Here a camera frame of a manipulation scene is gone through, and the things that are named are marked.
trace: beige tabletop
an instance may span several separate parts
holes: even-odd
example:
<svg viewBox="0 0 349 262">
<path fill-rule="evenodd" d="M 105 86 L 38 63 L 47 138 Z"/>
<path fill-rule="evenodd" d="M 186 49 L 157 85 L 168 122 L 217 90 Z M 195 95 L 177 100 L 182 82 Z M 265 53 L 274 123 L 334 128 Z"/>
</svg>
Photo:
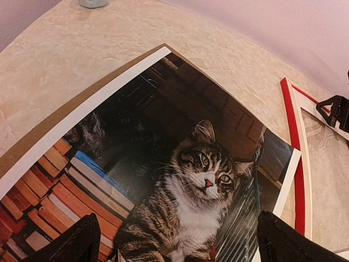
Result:
<svg viewBox="0 0 349 262">
<path fill-rule="evenodd" d="M 329 95 L 258 45 L 204 17 L 153 0 L 85 9 L 63 0 L 0 53 L 0 156 L 36 124 L 103 76 L 167 43 L 290 142 L 280 80 Z M 294 221 L 294 193 L 282 218 Z"/>
</svg>

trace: photograph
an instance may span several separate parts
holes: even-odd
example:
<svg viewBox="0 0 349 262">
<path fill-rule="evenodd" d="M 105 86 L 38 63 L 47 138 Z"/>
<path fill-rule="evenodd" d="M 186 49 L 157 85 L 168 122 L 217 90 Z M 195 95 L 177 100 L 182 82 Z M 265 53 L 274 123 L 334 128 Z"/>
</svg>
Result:
<svg viewBox="0 0 349 262">
<path fill-rule="evenodd" d="M 252 261 L 258 215 L 281 214 L 300 154 L 233 95 L 167 47 L 130 66 L 8 171 L 0 260 L 95 213 L 100 262 Z"/>
</svg>

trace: cat's ear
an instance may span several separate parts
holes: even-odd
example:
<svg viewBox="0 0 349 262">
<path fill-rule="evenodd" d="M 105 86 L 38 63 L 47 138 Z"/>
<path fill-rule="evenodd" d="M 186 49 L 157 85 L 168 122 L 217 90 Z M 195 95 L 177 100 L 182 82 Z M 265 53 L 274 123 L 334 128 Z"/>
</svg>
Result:
<svg viewBox="0 0 349 262">
<path fill-rule="evenodd" d="M 211 122 L 208 120 L 200 121 L 193 132 L 193 137 L 200 140 L 214 143 L 216 141 L 214 130 Z"/>
<path fill-rule="evenodd" d="M 251 177 L 255 162 L 236 162 L 236 172 L 239 175 Z"/>
</svg>

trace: pink nose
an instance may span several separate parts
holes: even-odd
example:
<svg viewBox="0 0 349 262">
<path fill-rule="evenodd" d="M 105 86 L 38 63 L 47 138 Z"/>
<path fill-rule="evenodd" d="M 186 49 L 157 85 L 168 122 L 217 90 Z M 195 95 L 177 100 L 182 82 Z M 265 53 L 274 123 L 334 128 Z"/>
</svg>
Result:
<svg viewBox="0 0 349 262">
<path fill-rule="evenodd" d="M 208 188 L 208 187 L 211 187 L 211 186 L 213 186 L 213 184 L 211 183 L 211 181 L 208 180 L 208 179 L 205 179 L 205 187 Z"/>
</svg>

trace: cat's face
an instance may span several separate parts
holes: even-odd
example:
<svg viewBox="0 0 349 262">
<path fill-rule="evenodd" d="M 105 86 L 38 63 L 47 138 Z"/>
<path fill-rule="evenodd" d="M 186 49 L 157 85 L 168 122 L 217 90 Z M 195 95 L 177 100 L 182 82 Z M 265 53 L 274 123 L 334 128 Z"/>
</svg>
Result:
<svg viewBox="0 0 349 262">
<path fill-rule="evenodd" d="M 216 142 L 212 124 L 204 120 L 175 149 L 172 164 L 189 195 L 226 203 L 233 200 L 243 178 L 250 176 L 253 162 L 234 161 Z"/>
</svg>

